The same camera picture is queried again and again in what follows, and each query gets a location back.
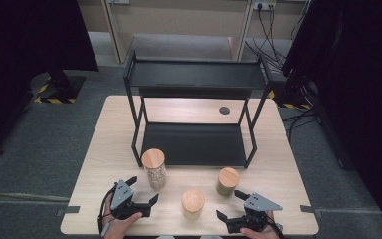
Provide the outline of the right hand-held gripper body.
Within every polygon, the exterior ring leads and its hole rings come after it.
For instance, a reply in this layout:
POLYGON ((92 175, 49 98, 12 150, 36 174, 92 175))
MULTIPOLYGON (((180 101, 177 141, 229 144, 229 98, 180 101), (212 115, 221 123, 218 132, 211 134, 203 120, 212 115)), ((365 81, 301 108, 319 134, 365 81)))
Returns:
POLYGON ((266 197, 251 193, 244 201, 245 214, 238 218, 228 218, 226 228, 229 234, 239 233, 241 228, 249 228, 261 232, 268 225, 268 211, 282 210, 282 208, 266 197))

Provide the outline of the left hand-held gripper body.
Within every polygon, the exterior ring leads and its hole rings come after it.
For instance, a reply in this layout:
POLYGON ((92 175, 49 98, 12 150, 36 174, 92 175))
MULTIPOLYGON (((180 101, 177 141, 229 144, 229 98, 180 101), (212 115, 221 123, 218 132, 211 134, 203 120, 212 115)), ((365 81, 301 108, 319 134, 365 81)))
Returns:
POLYGON ((134 191, 131 186, 125 184, 124 180, 120 180, 114 188, 114 194, 110 205, 110 213, 119 220, 124 220, 131 215, 141 212, 143 217, 149 217, 151 209, 147 203, 135 203, 132 201, 134 191))

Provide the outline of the short glass jar wooden lid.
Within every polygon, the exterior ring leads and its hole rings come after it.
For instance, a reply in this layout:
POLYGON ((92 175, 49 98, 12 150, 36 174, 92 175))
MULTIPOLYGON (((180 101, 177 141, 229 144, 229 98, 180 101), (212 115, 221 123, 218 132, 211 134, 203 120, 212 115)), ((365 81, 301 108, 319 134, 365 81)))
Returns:
POLYGON ((221 196, 231 196, 239 182, 239 173, 232 167, 224 167, 218 173, 216 191, 221 196))
POLYGON ((205 206, 204 193, 196 188, 189 189, 182 194, 182 213, 190 220, 197 219, 205 206))

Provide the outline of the tall glass jar wooden lid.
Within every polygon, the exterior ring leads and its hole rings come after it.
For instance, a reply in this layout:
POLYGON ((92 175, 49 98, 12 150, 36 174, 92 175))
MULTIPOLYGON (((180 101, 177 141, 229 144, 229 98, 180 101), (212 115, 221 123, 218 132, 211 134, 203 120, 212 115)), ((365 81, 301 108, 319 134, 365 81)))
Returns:
POLYGON ((164 152, 158 148, 148 149, 142 155, 141 162, 150 186, 156 190, 162 189, 167 183, 164 152))

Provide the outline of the black metal two-tier shelf rack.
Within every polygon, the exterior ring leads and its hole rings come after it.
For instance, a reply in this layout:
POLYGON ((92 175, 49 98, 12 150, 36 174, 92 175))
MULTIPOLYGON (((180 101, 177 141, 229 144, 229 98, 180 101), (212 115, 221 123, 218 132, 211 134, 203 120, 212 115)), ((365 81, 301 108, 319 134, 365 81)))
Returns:
POLYGON ((131 51, 123 81, 137 164, 142 166, 148 149, 158 148, 168 165, 248 167, 272 79, 262 57, 253 62, 148 60, 131 51), (220 107, 230 113, 220 114, 220 107))

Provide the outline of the person's right hand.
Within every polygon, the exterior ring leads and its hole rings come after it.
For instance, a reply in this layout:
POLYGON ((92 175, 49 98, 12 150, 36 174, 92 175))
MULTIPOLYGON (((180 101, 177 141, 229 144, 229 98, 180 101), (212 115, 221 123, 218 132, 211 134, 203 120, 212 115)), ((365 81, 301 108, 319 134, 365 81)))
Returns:
POLYGON ((274 213, 272 211, 267 212, 269 224, 261 232, 253 231, 249 228, 241 228, 240 233, 249 239, 280 239, 272 225, 275 223, 274 213))

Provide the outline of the person's left hand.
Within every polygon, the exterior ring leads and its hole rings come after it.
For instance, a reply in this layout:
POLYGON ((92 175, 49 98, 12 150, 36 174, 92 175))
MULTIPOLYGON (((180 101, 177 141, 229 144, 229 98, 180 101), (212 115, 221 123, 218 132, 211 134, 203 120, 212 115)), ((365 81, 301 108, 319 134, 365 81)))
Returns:
POLYGON ((137 212, 125 220, 116 219, 110 214, 111 201, 112 195, 110 194, 104 206, 104 218, 102 219, 103 239, 123 239, 129 227, 142 217, 142 213, 137 212))

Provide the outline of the stand base with striped tape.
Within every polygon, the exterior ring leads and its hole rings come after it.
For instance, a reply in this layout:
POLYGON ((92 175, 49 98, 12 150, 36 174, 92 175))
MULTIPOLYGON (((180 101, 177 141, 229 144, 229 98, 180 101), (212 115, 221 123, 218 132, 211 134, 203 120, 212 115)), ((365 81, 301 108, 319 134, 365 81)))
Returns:
POLYGON ((281 108, 289 109, 310 109, 311 104, 302 94, 297 92, 295 95, 287 95, 285 93, 287 78, 282 75, 273 74, 272 88, 268 96, 281 108))
POLYGON ((49 77, 39 88, 35 103, 73 104, 85 81, 84 76, 67 76, 62 82, 49 77))

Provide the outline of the dark curtain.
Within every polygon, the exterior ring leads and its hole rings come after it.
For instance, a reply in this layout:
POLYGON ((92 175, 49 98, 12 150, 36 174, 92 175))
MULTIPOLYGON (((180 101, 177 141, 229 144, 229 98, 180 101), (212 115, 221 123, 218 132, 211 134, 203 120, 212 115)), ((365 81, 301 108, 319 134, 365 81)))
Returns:
POLYGON ((65 70, 97 69, 78 0, 0 0, 0 142, 33 78, 62 82, 65 70))
POLYGON ((314 82, 346 157, 382 211, 382 0, 311 0, 282 67, 314 82))

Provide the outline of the beige desk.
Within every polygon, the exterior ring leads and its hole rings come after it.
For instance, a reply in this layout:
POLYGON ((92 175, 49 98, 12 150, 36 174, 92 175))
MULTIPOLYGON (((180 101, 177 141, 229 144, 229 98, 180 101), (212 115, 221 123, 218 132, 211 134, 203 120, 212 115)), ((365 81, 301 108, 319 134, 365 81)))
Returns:
POLYGON ((134 48, 150 58, 246 57, 245 42, 273 33, 284 54, 311 0, 277 0, 273 11, 254 0, 78 0, 99 63, 122 64, 134 48))

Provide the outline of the white power strip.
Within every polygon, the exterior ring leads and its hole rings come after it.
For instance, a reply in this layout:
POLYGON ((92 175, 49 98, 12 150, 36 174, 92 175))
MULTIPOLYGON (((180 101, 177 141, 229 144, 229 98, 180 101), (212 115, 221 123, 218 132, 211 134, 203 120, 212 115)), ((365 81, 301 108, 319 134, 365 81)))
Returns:
POLYGON ((273 11, 277 0, 254 0, 253 9, 257 11, 273 11))

